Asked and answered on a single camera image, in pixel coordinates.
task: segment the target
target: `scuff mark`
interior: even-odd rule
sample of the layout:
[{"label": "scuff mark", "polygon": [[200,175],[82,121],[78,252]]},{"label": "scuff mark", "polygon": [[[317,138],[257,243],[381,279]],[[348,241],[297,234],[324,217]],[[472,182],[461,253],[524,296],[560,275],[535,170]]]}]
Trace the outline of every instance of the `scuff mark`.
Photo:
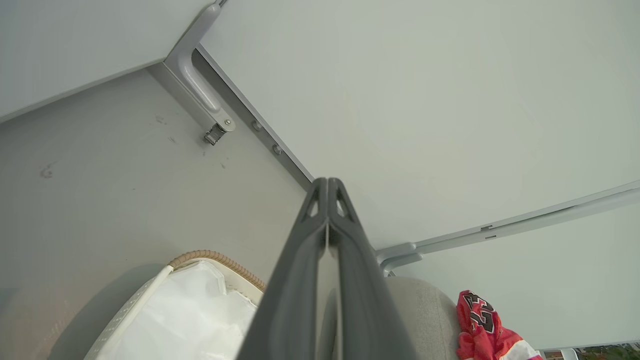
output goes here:
[{"label": "scuff mark", "polygon": [[43,168],[40,171],[40,177],[42,177],[43,179],[50,179],[53,177],[53,171],[51,170],[51,167],[53,165],[55,165],[57,163],[57,161],[54,161],[50,164],[48,164],[45,168]]},{"label": "scuff mark", "polygon": [[157,122],[159,122],[159,123],[160,123],[160,124],[162,124],[162,125],[167,125],[167,124],[169,124],[168,122],[164,122],[163,120],[164,120],[164,118],[163,118],[162,116],[160,116],[160,115],[156,115],[156,121],[157,121]]}]

